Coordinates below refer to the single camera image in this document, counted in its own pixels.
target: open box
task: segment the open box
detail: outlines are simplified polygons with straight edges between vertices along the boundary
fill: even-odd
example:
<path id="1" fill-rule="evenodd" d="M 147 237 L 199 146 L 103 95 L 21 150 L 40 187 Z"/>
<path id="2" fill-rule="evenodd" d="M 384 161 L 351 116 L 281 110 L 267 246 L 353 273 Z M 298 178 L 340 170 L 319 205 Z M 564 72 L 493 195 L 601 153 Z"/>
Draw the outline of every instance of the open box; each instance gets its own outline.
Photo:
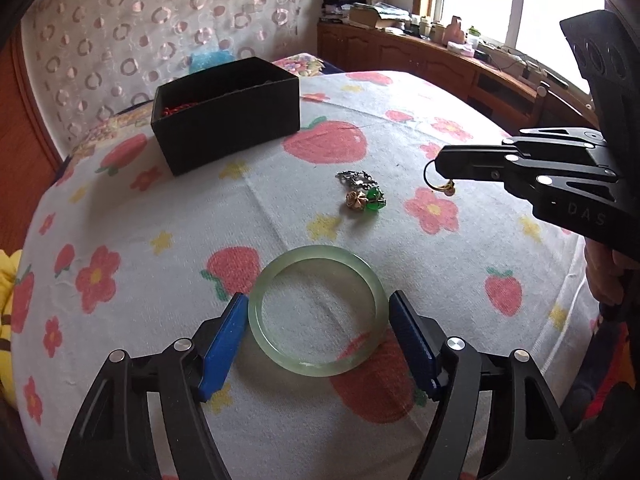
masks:
<path id="1" fill-rule="evenodd" d="M 193 105 L 163 116 L 187 104 Z M 151 128 L 177 176 L 296 133 L 300 82 L 258 57 L 208 68 L 156 89 Z"/>

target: jade bangle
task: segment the jade bangle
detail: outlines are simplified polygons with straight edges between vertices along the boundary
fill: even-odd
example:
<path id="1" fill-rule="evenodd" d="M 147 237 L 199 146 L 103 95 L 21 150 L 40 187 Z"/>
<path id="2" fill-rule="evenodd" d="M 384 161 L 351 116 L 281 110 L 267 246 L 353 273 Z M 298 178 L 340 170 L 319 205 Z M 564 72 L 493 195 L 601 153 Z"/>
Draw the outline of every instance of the jade bangle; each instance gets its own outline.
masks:
<path id="1" fill-rule="evenodd" d="M 369 286 L 376 309 L 373 326 L 362 345 L 353 354 L 329 363 L 308 363 L 284 354 L 270 337 L 262 319 L 262 298 L 276 275 L 292 264 L 314 259 L 333 260 L 355 270 Z M 260 348 L 283 368 L 309 377 L 329 377 L 341 374 L 366 361 L 382 341 L 388 321 L 389 304 L 385 289 L 376 273 L 355 254 L 335 246 L 298 247 L 281 254 L 262 270 L 249 295 L 249 326 Z"/>

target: gold bead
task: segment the gold bead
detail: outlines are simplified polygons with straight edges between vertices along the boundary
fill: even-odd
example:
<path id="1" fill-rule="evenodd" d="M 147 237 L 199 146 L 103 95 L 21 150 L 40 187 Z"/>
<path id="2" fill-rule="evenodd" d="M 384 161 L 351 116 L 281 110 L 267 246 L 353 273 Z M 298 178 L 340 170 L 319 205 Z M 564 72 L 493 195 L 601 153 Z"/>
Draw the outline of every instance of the gold bead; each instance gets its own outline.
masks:
<path id="1" fill-rule="evenodd" d="M 362 211 L 367 205 L 367 195 L 362 191 L 350 191 L 347 193 L 345 203 L 350 209 Z"/>

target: tablecloth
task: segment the tablecloth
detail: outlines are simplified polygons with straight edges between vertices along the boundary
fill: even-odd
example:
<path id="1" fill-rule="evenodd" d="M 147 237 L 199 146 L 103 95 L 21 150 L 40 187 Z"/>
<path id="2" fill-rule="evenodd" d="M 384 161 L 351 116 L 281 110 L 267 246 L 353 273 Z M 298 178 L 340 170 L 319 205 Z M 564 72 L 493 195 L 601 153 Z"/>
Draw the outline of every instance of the tablecloth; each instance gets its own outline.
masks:
<path id="1" fill-rule="evenodd" d="M 499 183 L 460 182 L 449 198 L 422 180 L 442 145 L 507 134 L 405 73 L 303 78 L 300 93 L 299 133 L 178 178 L 145 105 L 91 132 L 42 197 L 18 270 L 12 345 L 18 407 L 45 478 L 111 350 L 150 354 L 192 335 L 231 294 L 249 292 L 268 262 L 307 244 L 353 251 L 388 294 L 404 290 L 420 314 L 480 351 L 529 349 L 556 398 L 566 394 L 597 316 L 581 238 L 533 218 Z M 215 118 L 210 127 L 233 134 Z M 342 170 L 372 174 L 386 208 L 345 208 Z M 356 278 L 311 262 L 277 280 L 265 316 L 285 350 L 325 360 L 357 348 L 372 309 Z M 232 478 L 245 480 L 404 479 L 435 407 L 390 329 L 369 360 L 334 378 L 283 370 L 248 332 L 225 386 L 203 405 Z M 159 413 L 151 396 L 170 478 Z M 470 473 L 487 418 L 482 396 Z"/>

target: blue gripper pad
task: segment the blue gripper pad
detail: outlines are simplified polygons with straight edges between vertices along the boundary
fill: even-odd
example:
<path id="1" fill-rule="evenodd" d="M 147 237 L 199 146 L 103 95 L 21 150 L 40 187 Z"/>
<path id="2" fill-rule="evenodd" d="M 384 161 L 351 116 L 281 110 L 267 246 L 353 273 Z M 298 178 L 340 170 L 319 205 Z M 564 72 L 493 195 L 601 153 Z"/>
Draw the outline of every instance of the blue gripper pad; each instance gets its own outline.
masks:
<path id="1" fill-rule="evenodd" d="M 200 402 L 207 402 L 222 389 L 231 363 L 238 352 L 248 322 L 249 298 L 236 294 L 222 315 L 220 328 L 204 356 L 202 380 L 198 386 Z"/>
<path id="2" fill-rule="evenodd" d="M 396 290 L 389 298 L 389 322 L 414 376 L 415 385 L 430 399 L 440 400 L 442 386 L 438 375 L 441 369 L 434 354 L 434 351 L 439 353 L 440 348 L 430 348 L 434 339 L 401 290 Z"/>

